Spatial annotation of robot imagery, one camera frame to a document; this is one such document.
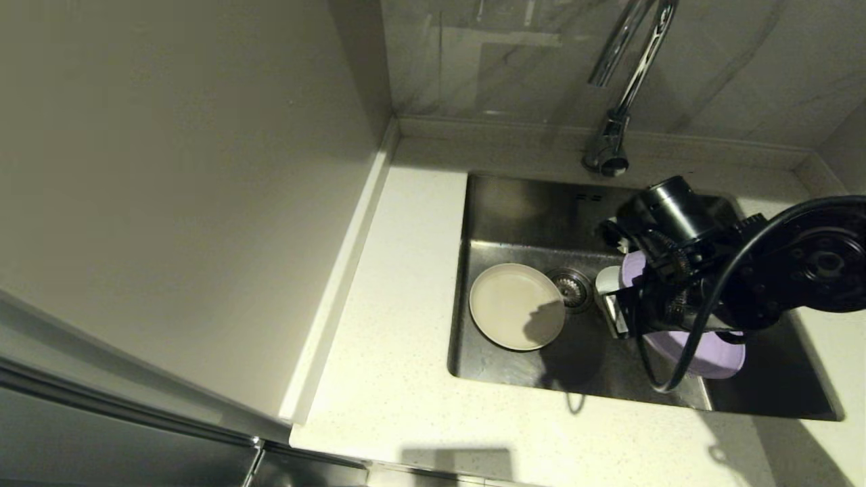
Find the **sink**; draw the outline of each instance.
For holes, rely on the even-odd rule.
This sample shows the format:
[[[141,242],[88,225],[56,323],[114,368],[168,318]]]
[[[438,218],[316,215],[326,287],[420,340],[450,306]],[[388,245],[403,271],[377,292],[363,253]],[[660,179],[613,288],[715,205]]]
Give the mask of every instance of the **sink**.
[[[591,300],[598,272],[623,255],[595,236],[598,223],[638,190],[567,185],[470,175],[463,215],[448,368],[468,380],[539,387],[703,411],[786,418],[841,420],[831,405],[802,331],[789,315],[746,344],[746,363],[733,378],[689,375],[672,393],[647,381],[634,339],[611,336],[594,303],[572,299],[562,333],[531,352],[499,347],[484,336],[469,312],[469,289],[482,271],[521,263],[543,273],[573,269]],[[721,222],[740,216],[726,199],[701,197]],[[655,370],[673,369],[660,356]]]

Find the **black cable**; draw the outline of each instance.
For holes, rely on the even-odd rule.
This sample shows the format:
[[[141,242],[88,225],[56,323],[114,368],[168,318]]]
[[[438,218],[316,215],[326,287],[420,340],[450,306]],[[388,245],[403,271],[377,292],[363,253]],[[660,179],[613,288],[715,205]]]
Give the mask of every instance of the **black cable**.
[[[641,354],[643,368],[646,370],[647,377],[649,378],[649,382],[652,384],[653,388],[659,393],[669,393],[680,385],[682,378],[685,377],[686,372],[688,371],[688,366],[691,365],[692,359],[695,357],[698,345],[701,343],[701,336],[703,335],[704,328],[707,326],[707,320],[709,319],[710,314],[713,313],[716,304],[718,304],[721,299],[721,292],[724,290],[725,285],[727,285],[727,281],[731,278],[737,268],[740,267],[743,261],[746,260],[749,252],[754,249],[755,245],[763,240],[768,234],[776,231],[778,227],[788,224],[794,218],[801,217],[810,211],[820,210],[831,206],[851,205],[862,205],[866,207],[866,196],[837,196],[806,201],[805,203],[792,206],[791,208],[782,211],[767,222],[766,227],[750,238],[722,269],[719,278],[716,280],[713,289],[709,293],[709,296],[701,304],[701,308],[698,310],[697,316],[695,317],[695,322],[692,324],[692,329],[688,332],[688,339],[686,340],[685,347],[682,348],[680,360],[676,362],[674,372],[670,375],[670,378],[667,381],[661,382],[656,379],[656,374],[652,371],[652,366],[650,365],[650,358],[646,351],[646,344],[643,343],[643,332],[641,326],[639,324],[635,326],[637,330],[637,348]]]

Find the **white countertop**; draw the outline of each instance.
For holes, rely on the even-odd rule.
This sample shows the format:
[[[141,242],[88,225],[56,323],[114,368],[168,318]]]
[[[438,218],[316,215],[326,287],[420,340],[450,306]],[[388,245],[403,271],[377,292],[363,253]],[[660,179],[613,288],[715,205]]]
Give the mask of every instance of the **white countertop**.
[[[564,151],[402,140],[293,447],[549,486],[841,487],[845,478],[863,485],[863,312],[799,313],[843,405],[843,422],[595,396],[572,413],[578,394],[452,376],[446,362],[467,180],[455,158],[472,159],[475,169],[511,167],[519,176],[591,179],[577,165],[562,171],[565,158],[574,158]],[[613,183],[647,185],[677,173],[698,191],[735,195],[746,214],[770,217],[808,198],[791,172],[744,166],[638,160]]]

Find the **faucet spout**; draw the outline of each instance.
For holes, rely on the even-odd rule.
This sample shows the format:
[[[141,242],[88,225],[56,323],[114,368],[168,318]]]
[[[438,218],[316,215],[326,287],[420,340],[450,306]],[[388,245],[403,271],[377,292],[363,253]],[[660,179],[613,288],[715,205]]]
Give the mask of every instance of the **faucet spout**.
[[[656,59],[658,49],[661,48],[662,42],[670,30],[670,24],[674,19],[679,0],[630,0],[623,13],[620,14],[617,27],[611,32],[611,36],[608,38],[589,79],[591,85],[601,88],[607,86],[623,57],[623,53],[628,48],[631,38],[634,37],[635,32],[655,2],[658,2],[656,19],[647,35],[643,53],[619,98],[618,104],[607,112],[607,116],[602,120],[596,136],[590,140],[582,158],[583,166],[589,171],[598,172],[604,176],[618,176],[629,168],[629,162],[623,149],[623,140],[630,119],[631,105],[634,103],[641,85],[643,85],[643,80],[646,78],[650,66]]]

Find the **marble tile wall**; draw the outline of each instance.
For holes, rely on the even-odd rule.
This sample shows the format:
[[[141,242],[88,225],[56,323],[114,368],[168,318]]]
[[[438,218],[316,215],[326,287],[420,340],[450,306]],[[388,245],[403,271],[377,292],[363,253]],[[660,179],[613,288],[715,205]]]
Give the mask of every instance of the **marble tile wall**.
[[[382,0],[399,114],[595,127],[626,0]],[[631,130],[818,147],[866,98],[866,1],[682,0]]]

